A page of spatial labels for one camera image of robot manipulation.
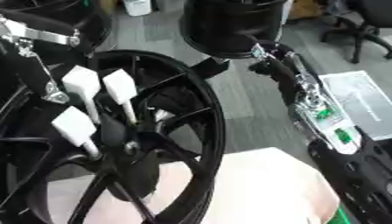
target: black alloy rim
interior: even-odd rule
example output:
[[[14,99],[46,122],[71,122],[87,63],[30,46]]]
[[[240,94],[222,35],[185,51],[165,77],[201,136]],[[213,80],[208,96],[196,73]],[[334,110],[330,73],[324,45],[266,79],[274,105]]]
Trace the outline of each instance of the black alloy rim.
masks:
[[[136,84],[140,84],[138,85],[140,87],[139,94],[132,99],[132,104],[141,122],[137,126],[128,127],[131,130],[129,131],[131,135],[127,135],[131,138],[127,139],[127,142],[135,139],[138,141],[141,146],[140,153],[137,153],[136,157],[125,159],[127,155],[124,154],[123,147],[100,145],[103,156],[99,161],[92,162],[84,151],[72,147],[64,139],[59,140],[59,135],[53,134],[52,129],[49,128],[50,122],[42,122],[37,118],[36,123],[42,122],[39,124],[40,129],[43,130],[42,133],[33,133],[35,129],[24,129],[30,125],[25,126],[24,119],[28,119],[32,109],[36,109],[38,113],[45,112],[44,120],[51,121],[65,107],[41,101],[22,87],[0,110],[0,127],[2,127],[0,129],[0,147],[3,148],[0,172],[7,175],[6,166],[18,156],[18,151],[29,149],[34,151],[38,148],[43,152],[43,156],[20,179],[15,189],[10,191],[5,183],[1,184],[0,210],[3,214],[2,218],[17,223],[26,223],[26,221],[39,224],[51,223],[45,217],[48,212],[31,207],[27,198],[34,187],[42,183],[52,171],[63,165],[73,164],[94,172],[95,178],[85,191],[68,223],[82,223],[101,193],[113,184],[118,186],[117,189],[122,190],[123,195],[129,201],[132,201],[132,204],[144,218],[143,224],[184,223],[189,216],[194,215],[194,209],[200,207],[200,203],[211,194],[214,176],[224,152],[224,119],[221,106],[213,90],[187,65],[154,52],[101,52],[96,54],[91,67],[99,71],[102,76],[118,68],[124,68],[133,76]],[[167,77],[145,81],[144,75],[147,75],[148,69],[146,68],[149,67],[160,67],[157,70],[166,73]],[[159,99],[159,96],[165,94],[166,99],[170,98],[166,91],[170,93],[173,89],[176,89],[174,91],[176,95],[178,93],[192,93],[193,106],[181,112],[175,111],[175,109],[171,111],[171,107],[165,108],[165,104],[157,100],[157,97]],[[123,121],[122,116],[118,115],[119,109],[111,105],[110,102],[106,103],[108,98],[106,94],[102,93],[98,98],[97,101],[105,113],[117,122]],[[173,116],[162,122],[157,122],[154,119],[155,114],[151,113],[156,109],[169,111]],[[171,132],[188,124],[195,130],[202,142],[203,147],[200,154],[184,149],[169,137]],[[192,172],[192,179],[184,191],[164,211],[153,214],[137,196],[133,186],[127,182],[124,165],[132,167],[132,165],[141,163],[151,154],[157,153],[157,144],[160,145],[161,151],[172,155],[174,160],[184,162]]]

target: bolt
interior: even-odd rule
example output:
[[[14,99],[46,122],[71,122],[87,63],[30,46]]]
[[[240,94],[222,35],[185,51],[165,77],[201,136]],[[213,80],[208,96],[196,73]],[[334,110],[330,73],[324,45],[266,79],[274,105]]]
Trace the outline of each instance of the bolt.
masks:
[[[125,144],[125,152],[130,156],[135,156],[139,149],[140,145],[137,142],[129,142]]]

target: white paper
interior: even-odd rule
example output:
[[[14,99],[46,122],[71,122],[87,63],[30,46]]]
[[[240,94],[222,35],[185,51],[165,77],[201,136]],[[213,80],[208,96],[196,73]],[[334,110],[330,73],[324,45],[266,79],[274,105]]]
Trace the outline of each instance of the white paper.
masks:
[[[392,101],[365,71],[321,75],[327,90],[374,140],[392,137]]]

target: pink surface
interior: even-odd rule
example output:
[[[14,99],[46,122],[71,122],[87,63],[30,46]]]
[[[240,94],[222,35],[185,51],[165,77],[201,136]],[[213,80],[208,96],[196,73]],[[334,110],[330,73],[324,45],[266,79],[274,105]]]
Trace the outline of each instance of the pink surface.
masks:
[[[182,163],[162,165],[161,173],[157,191],[147,204],[156,214],[172,203],[191,177]],[[55,223],[67,223],[91,179],[51,183],[49,203]],[[225,156],[203,224],[326,223],[338,204],[339,198],[317,170],[275,148],[252,150]],[[105,192],[85,223],[141,222],[132,204]]]

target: black tire rim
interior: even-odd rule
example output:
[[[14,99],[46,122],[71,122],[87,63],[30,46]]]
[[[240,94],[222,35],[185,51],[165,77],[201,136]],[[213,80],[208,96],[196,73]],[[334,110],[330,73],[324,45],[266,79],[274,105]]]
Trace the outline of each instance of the black tire rim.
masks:
[[[35,186],[40,185],[53,170],[74,164],[94,172],[95,178],[74,210],[68,222],[70,224],[82,223],[102,191],[114,183],[139,210],[144,224],[191,223],[191,216],[193,220],[200,221],[211,199],[214,176],[220,166],[225,143],[224,118],[213,90],[187,65],[154,52],[101,52],[96,54],[91,67],[101,76],[123,68],[133,76],[140,88],[139,95],[132,99],[132,103],[141,122],[128,128],[132,135],[129,136],[131,139],[127,139],[127,142],[137,141],[140,145],[137,156],[123,153],[123,147],[100,145],[102,159],[90,161],[83,150],[67,143],[51,127],[50,121],[65,107],[41,101],[22,87],[0,111],[0,146],[3,148],[0,172],[6,177],[0,192],[3,220],[10,223],[51,223],[45,205],[32,205],[32,202],[42,201],[42,197],[46,196],[38,193]],[[123,121],[118,107],[108,101],[105,93],[98,98],[105,113],[118,122]],[[157,121],[157,110],[170,112],[171,117]],[[184,149],[169,137],[170,133],[184,125],[189,125],[197,134],[202,143],[200,153]],[[27,149],[31,153],[37,150],[43,156],[29,166],[30,169],[18,181],[15,189],[9,189],[6,183],[7,167],[9,163],[18,167],[18,161],[15,161],[21,155],[30,158]],[[165,210],[154,214],[138,196],[147,192],[136,192],[126,173],[146,159],[160,159],[161,152],[164,159],[172,158],[186,164],[192,171],[192,179]]]

